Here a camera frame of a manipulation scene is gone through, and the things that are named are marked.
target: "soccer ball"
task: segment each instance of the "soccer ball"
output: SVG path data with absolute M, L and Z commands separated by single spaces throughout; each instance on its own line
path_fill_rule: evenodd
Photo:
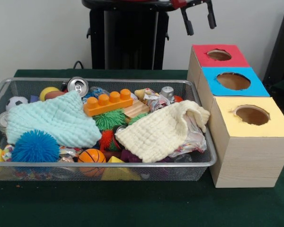
M 25 97 L 12 97 L 8 100 L 8 102 L 6 103 L 6 111 L 9 111 L 11 108 L 20 105 L 20 104 L 28 104 L 28 100 Z

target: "cream washcloth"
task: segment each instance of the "cream washcloth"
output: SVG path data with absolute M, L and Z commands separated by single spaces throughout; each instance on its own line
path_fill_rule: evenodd
M 10 109 L 6 130 L 9 144 L 35 129 L 51 134 L 59 145 L 72 148 L 91 148 L 101 138 L 96 122 L 83 112 L 77 91 Z
M 183 118 L 185 114 L 194 117 L 201 130 L 206 131 L 205 124 L 210 113 L 197 103 L 186 100 L 141 118 L 115 136 L 143 162 L 156 162 L 174 152 L 185 141 L 188 131 Z

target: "stacked boxes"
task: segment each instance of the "stacked boxes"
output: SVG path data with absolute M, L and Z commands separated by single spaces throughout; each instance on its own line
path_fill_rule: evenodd
M 284 166 L 284 116 L 234 45 L 193 45 L 187 79 L 211 112 L 216 187 L 274 187 Z

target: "green spiky ball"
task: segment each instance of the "green spiky ball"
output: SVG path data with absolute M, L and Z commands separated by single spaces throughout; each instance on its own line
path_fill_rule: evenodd
M 120 150 L 116 147 L 116 145 L 115 145 L 115 143 L 114 143 L 113 141 L 111 141 L 108 150 L 109 150 L 109 151 L 120 151 Z
M 138 116 L 132 118 L 131 121 L 128 124 L 131 125 L 131 124 L 135 123 L 137 120 L 139 120 L 139 119 L 141 119 L 141 118 L 143 118 L 147 115 L 148 115 L 148 113 L 141 113 Z
M 117 109 L 93 116 L 100 130 L 111 130 L 116 125 L 126 125 L 123 109 Z

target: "black cable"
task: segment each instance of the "black cable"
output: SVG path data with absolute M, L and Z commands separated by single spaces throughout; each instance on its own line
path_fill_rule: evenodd
M 82 62 L 80 62 L 80 61 L 76 61 L 76 63 L 74 64 L 73 69 L 75 69 L 78 64 L 81 66 L 81 69 L 84 69 Z

